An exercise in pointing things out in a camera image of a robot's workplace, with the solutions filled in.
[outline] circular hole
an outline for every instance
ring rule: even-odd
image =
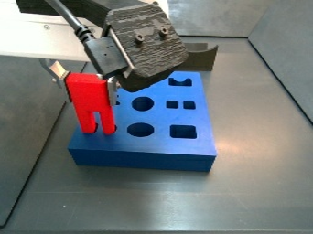
[[[151,109],[152,105],[154,105],[154,101],[148,97],[139,97],[132,100],[132,108],[136,111],[144,112]]]
[[[127,133],[136,137],[146,137],[154,133],[154,127],[143,122],[134,123],[128,126]]]

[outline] screw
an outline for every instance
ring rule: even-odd
[[[135,43],[139,45],[144,41],[144,36],[142,34],[135,34]]]
[[[168,35],[168,30],[164,27],[160,28],[159,35],[160,37],[166,37],[166,35]]]

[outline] black object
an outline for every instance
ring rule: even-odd
[[[123,72],[127,63],[111,37],[102,37],[84,43],[84,51],[91,59],[96,72],[107,78]]]
[[[118,77],[127,91],[138,91],[163,80],[189,57],[171,22],[156,5],[136,5],[111,10],[104,25],[112,29],[132,62],[127,78]]]
[[[178,70],[211,71],[219,47],[210,48],[207,43],[185,43],[185,47],[189,58]]]

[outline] metal bracket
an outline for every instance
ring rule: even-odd
[[[110,99],[110,105],[115,106],[118,102],[118,79],[116,77],[111,77],[107,80],[107,92],[108,92],[108,99]]]
[[[65,82],[64,82],[71,72],[64,69],[60,62],[55,59],[41,58],[39,61],[40,61],[41,67],[52,76],[52,82],[56,83],[59,89],[63,89],[65,101],[71,102],[71,95],[68,93]]]

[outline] hole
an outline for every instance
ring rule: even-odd
[[[183,109],[194,110],[195,109],[194,101],[185,101],[183,102]]]
[[[146,137],[154,133],[154,128],[150,124],[139,122],[128,126],[127,133],[136,137]]]
[[[152,99],[148,97],[139,97],[132,101],[132,108],[140,112],[150,110],[152,105]]]
[[[193,85],[193,81],[190,78],[187,78],[183,81],[177,81],[174,78],[170,78],[168,85],[170,86],[187,86],[187,87],[190,87]]]
[[[177,109],[178,101],[166,101],[166,108]]]
[[[171,125],[170,134],[173,138],[195,139],[197,131],[191,125]]]

